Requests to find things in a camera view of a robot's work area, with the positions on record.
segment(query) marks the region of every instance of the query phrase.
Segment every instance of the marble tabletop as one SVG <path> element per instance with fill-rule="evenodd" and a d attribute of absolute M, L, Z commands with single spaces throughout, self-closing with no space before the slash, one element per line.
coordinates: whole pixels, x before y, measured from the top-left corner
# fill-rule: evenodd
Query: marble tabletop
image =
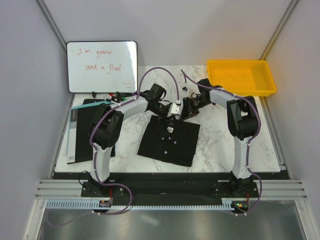
<path fill-rule="evenodd" d="M 195 81 L 207 77 L 205 65 L 162 66 L 175 76 L 181 98 L 183 95 L 184 78 L 180 71 L 183 69 Z M 138 68 L 138 79 L 152 66 Z M 165 100 L 174 102 L 177 99 L 176 87 L 163 70 L 157 69 L 150 72 L 143 81 L 141 90 L 148 90 L 153 83 L 164 87 L 167 91 Z M 198 93 L 198 87 L 187 82 L 187 87 Z M 98 94 L 97 99 L 105 99 L 107 94 Z M 89 93 L 77 93 L 72 106 L 78 106 L 84 99 L 92 98 Z M 255 97 L 257 109 L 261 119 L 260 134 L 252 141 L 250 148 L 249 164 L 255 172 L 279 172 L 279 164 L 266 124 L 266 119 L 258 97 Z M 110 160 L 111 172 L 230 172 L 234 164 L 234 138 L 231 136 L 227 125 L 227 111 L 219 105 L 207 105 L 200 109 L 200 114 L 186 120 L 190 123 L 200 124 L 199 138 L 196 152 L 191 167 L 179 166 L 151 158 L 137 155 L 139 145 L 150 120 L 152 113 L 139 113 L 123 122 L 119 140 L 116 145 L 116 156 Z M 79 173 L 92 169 L 92 161 L 67 164 L 67 139 L 68 131 L 63 136 L 60 152 L 55 167 L 55 172 Z"/>

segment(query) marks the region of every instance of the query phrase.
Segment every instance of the whiteboard frame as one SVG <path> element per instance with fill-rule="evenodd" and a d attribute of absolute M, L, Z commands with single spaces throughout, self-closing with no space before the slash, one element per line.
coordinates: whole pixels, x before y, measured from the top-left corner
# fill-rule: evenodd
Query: whiteboard frame
<path fill-rule="evenodd" d="M 119 42 L 134 42 L 136 44 L 136 84 L 135 84 L 135 92 L 138 91 L 138 43 L 135 40 L 113 40 L 113 41 L 68 41 L 65 44 L 65 51 L 66 51 L 66 68 L 68 73 L 68 91 L 72 94 L 88 94 L 91 92 L 85 91 L 85 92 L 74 92 L 70 91 L 70 80 L 69 80 L 69 66 L 68 66 L 68 44 L 69 43 L 119 43 Z M 97 94 L 115 94 L 116 92 L 97 92 Z M 123 94 L 132 94 L 134 92 L 132 91 L 122 91 Z"/>

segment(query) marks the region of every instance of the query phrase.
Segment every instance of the yellow bin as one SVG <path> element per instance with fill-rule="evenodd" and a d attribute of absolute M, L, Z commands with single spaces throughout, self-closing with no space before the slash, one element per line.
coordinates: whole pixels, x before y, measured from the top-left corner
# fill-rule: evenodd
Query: yellow bin
<path fill-rule="evenodd" d="M 267 97 L 277 91 L 267 61 L 209 60 L 206 66 L 211 85 L 234 94 Z"/>

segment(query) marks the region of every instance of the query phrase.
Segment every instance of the gray floor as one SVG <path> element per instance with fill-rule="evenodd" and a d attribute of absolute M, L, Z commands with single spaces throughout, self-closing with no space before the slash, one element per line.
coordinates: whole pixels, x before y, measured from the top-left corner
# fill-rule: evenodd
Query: gray floor
<path fill-rule="evenodd" d="M 49 210 L 63 224 L 88 210 Z M 43 223 L 43 240 L 305 240 L 294 203 L 261 202 L 247 216 L 218 211 L 131 210 L 121 215 L 86 215 L 64 227 Z"/>

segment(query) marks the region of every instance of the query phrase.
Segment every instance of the wall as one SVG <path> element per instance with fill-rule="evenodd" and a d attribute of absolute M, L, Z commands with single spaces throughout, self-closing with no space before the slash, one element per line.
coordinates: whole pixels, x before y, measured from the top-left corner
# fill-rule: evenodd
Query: wall
<path fill-rule="evenodd" d="M 301 179 L 320 225 L 320 1 L 300 1 L 268 62 L 277 93 L 268 102 L 290 173 Z"/>
<path fill-rule="evenodd" d="M 44 0 L 68 41 L 135 40 L 138 64 L 259 59 L 290 0 Z"/>
<path fill-rule="evenodd" d="M 0 233 L 21 239 L 71 94 L 66 54 L 33 0 L 0 1 Z"/>

